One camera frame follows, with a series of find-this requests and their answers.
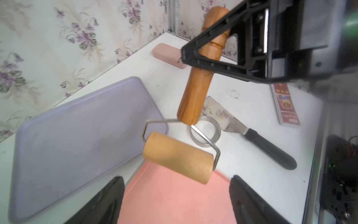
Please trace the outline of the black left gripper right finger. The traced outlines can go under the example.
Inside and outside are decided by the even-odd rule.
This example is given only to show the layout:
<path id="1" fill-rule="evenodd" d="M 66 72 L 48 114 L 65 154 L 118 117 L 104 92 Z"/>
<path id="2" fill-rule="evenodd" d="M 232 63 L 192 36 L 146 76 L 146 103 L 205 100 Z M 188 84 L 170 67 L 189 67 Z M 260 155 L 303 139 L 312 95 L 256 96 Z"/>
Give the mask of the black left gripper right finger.
<path id="1" fill-rule="evenodd" d="M 238 175 L 231 178 L 229 194 L 238 224 L 288 223 Z"/>

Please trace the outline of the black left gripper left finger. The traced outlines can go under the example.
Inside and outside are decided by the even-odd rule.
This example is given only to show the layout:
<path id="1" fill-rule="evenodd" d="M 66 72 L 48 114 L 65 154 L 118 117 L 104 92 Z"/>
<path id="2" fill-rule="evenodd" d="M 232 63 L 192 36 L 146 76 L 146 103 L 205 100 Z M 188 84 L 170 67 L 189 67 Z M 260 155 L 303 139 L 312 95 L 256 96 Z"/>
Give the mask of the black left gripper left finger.
<path id="1" fill-rule="evenodd" d="M 125 183 L 114 177 L 67 224 L 116 224 L 124 198 Z"/>

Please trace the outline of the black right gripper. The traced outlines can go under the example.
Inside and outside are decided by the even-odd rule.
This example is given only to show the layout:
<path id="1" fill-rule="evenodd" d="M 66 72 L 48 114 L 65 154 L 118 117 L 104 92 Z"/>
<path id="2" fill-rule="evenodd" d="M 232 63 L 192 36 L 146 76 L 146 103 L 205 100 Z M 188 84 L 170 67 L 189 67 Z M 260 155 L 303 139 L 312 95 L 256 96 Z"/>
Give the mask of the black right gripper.
<path id="1" fill-rule="evenodd" d="M 236 40 L 236 63 L 220 61 Z M 326 79 L 358 69 L 357 1 L 244 1 L 211 8 L 181 49 L 192 67 L 259 83 Z"/>

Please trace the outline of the pink plastic tray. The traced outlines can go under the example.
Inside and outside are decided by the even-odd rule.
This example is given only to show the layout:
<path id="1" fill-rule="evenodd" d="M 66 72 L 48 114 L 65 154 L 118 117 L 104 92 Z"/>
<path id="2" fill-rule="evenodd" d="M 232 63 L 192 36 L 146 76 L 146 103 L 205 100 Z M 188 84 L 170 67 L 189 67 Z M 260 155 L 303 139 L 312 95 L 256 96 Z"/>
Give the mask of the pink plastic tray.
<path id="1" fill-rule="evenodd" d="M 219 171 L 203 185 L 146 161 L 126 187 L 119 224 L 235 224 L 230 180 Z"/>

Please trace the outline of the wooden dough roller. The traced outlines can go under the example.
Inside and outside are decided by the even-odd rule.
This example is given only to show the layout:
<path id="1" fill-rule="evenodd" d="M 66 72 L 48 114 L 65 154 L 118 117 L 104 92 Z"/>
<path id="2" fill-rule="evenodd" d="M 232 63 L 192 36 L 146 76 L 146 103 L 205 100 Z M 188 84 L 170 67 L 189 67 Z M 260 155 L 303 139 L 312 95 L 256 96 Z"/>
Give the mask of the wooden dough roller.
<path id="1" fill-rule="evenodd" d="M 209 10 L 205 17 L 201 34 L 204 34 L 204 31 L 209 31 L 209 28 L 222 19 L 228 12 L 229 10 L 224 7 L 214 7 Z M 194 59 L 197 62 L 195 53 L 197 53 L 198 57 L 204 56 L 208 59 L 219 60 L 229 33 L 230 30 L 223 31 L 202 47 L 197 47 L 199 40 L 192 40 L 181 49 L 182 61 L 189 64 Z M 166 167 L 201 184 L 207 184 L 220 157 L 220 150 L 195 127 L 195 124 L 199 121 L 214 72 L 201 69 L 199 65 L 191 66 L 189 79 L 177 112 L 178 119 L 148 120 L 145 123 L 142 137 L 144 140 L 147 126 L 150 123 L 182 122 L 192 127 L 208 141 L 210 146 L 216 151 L 215 158 L 206 151 L 154 131 L 150 133 L 145 141 L 143 156 L 148 161 Z"/>

